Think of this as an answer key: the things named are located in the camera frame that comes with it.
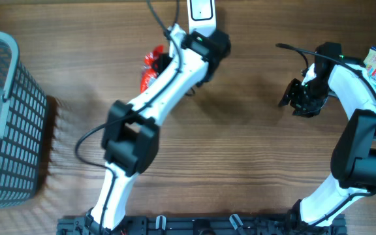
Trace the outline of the red candy bag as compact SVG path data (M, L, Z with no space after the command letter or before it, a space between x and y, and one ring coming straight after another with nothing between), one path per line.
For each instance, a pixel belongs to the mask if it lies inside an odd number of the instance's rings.
M142 67L142 79L140 82L140 92L143 93L149 86L151 86L157 79L157 71L153 68L153 63L159 59L163 53L164 46L159 45L144 57L144 64Z

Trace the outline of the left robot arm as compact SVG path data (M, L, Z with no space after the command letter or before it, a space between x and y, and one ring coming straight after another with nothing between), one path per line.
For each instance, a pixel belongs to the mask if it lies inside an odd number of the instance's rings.
M98 202L86 215L92 234L111 234L120 225L135 179L158 153L167 115L193 86L209 82L230 54L230 37L218 29L204 36L197 31L187 34L174 25L164 35L170 43L164 71L128 103L116 101L100 127L106 174Z

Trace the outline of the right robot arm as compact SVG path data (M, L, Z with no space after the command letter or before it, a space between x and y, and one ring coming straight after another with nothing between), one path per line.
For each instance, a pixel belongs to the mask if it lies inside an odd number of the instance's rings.
M312 118L335 95L348 123L332 152L329 176L286 215L286 228L300 234L331 226L352 203L376 195L376 89L363 62L344 56L339 43L325 42L311 54L315 61L305 65L304 79L290 82L279 105Z

